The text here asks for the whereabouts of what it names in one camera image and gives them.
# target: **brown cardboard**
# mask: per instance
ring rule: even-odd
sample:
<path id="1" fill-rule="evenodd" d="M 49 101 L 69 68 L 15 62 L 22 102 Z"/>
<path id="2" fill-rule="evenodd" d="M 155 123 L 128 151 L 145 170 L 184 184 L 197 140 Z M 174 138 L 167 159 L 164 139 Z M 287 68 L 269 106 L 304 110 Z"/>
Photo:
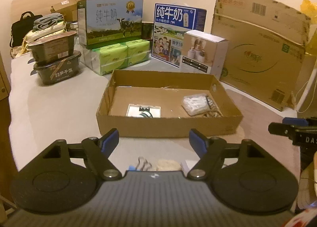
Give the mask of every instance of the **brown cardboard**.
<path id="1" fill-rule="evenodd" d="M 199 30 L 184 34 L 181 72 L 207 73 L 220 78 L 229 41 Z"/>
<path id="2" fill-rule="evenodd" d="M 190 117 L 181 106 L 185 95 L 209 94 L 221 118 Z M 126 117 L 129 104 L 161 107 L 161 118 Z M 243 116 L 220 82 L 208 74 L 114 70 L 96 113 L 100 133 L 117 128 L 121 136 L 188 137 L 196 128 L 206 136 L 233 134 Z"/>
<path id="3" fill-rule="evenodd" d="M 273 0 L 217 0 L 211 33 L 230 41 L 220 80 L 282 110 L 295 90 L 308 30 L 309 18 Z"/>
<path id="4" fill-rule="evenodd" d="M 51 12 L 63 14 L 64 20 L 73 22 L 77 20 L 77 2 L 81 0 L 66 0 L 55 5 L 52 5 Z"/>
<path id="5" fill-rule="evenodd" d="M 215 14 L 264 27 L 298 44 L 308 41 L 310 18 L 274 0 L 217 0 Z"/>

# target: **blue milk box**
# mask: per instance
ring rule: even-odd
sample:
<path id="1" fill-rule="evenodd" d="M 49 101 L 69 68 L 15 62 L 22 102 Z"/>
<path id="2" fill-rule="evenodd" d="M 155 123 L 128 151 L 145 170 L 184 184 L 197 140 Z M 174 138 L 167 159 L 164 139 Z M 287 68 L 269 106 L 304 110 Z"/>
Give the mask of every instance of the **blue milk box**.
<path id="1" fill-rule="evenodd" d="M 141 39 L 143 0 L 77 3 L 79 43 L 87 49 Z"/>
<path id="2" fill-rule="evenodd" d="M 180 66 L 184 34 L 203 31 L 207 10 L 172 4 L 155 4 L 152 56 Z"/>

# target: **barcode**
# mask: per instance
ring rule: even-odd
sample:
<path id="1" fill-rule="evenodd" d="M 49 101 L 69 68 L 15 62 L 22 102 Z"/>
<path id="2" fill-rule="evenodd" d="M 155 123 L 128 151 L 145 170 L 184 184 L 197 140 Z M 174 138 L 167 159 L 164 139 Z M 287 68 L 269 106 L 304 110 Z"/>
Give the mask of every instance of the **barcode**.
<path id="1" fill-rule="evenodd" d="M 278 103 L 279 105 L 283 102 L 285 95 L 280 90 L 276 89 L 273 91 L 271 100 Z"/>
<path id="2" fill-rule="evenodd" d="M 255 14 L 265 16 L 266 6 L 259 3 L 252 3 L 252 11 Z"/>

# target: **yellow bag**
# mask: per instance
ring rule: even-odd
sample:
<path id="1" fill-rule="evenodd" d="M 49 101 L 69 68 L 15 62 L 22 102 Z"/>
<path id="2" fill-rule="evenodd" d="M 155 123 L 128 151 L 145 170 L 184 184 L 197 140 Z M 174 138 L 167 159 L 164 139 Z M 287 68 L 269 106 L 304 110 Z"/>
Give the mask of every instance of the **yellow bag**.
<path id="1" fill-rule="evenodd" d="M 310 0 L 303 0 L 301 12 L 311 18 L 311 24 L 317 24 L 317 4 L 311 3 Z"/>

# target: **cow illustration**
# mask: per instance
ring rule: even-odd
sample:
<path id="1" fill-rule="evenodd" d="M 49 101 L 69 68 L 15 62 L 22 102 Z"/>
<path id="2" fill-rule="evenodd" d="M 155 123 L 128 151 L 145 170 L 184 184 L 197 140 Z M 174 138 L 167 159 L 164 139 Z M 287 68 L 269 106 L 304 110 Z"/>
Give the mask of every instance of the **cow illustration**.
<path id="1" fill-rule="evenodd" d="M 134 32 L 134 21 L 129 21 L 130 36 Z"/>
<path id="2" fill-rule="evenodd" d="M 119 21 L 120 30 L 123 33 L 123 37 L 125 37 L 126 36 L 126 29 L 129 28 L 128 23 L 126 21 L 124 21 L 124 18 L 117 19 L 117 21 Z"/>

